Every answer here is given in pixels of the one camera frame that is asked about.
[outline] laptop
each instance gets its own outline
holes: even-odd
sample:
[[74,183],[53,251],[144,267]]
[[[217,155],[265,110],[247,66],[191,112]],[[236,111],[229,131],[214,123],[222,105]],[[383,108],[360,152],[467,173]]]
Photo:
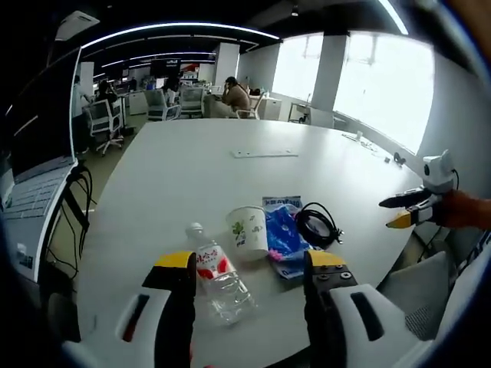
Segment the laptop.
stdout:
[[9,136],[0,182],[11,261],[38,282],[50,223],[77,165],[71,139],[71,95],[80,49],[44,69],[5,116]]

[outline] white round table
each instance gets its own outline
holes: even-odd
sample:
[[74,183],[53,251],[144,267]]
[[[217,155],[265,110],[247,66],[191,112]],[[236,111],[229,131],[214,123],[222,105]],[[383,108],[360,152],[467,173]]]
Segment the white round table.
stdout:
[[[147,123],[91,216],[77,294],[82,339],[97,328],[97,319],[102,326],[104,315],[121,313],[160,255],[189,249],[185,228],[199,222],[236,263],[259,306],[252,317],[217,327],[198,293],[193,366],[262,367],[306,348],[302,286],[285,283],[266,260],[238,263],[229,249],[225,217],[241,205],[261,205],[263,196],[320,202],[344,231],[343,244],[328,251],[346,260],[359,284],[377,287],[412,232],[386,228],[397,210],[378,203],[418,186],[420,179],[407,167],[385,163],[384,151],[374,154],[341,133],[264,120]],[[231,154],[286,149],[298,156]]]

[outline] plastic water bottle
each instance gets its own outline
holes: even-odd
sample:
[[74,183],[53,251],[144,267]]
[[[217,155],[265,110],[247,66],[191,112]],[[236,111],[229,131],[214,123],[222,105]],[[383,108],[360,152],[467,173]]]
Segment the plastic water bottle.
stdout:
[[196,269],[207,297],[218,315],[234,324],[254,309],[251,294],[222,247],[206,237],[201,224],[194,222],[186,234],[196,246]]

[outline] window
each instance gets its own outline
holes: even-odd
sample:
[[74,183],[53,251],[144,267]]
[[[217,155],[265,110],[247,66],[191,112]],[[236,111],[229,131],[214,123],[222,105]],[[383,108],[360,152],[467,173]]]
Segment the window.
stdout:
[[322,33],[287,38],[279,48],[273,92],[311,100],[321,58]]
[[433,49],[388,34],[350,36],[334,111],[417,153],[433,100]]

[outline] white paper cup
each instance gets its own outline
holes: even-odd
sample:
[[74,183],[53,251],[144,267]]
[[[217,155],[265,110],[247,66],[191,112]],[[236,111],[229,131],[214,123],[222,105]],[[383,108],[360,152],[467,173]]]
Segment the white paper cup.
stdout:
[[244,261],[254,261],[268,254],[264,209],[255,205],[238,207],[226,217],[237,255]]

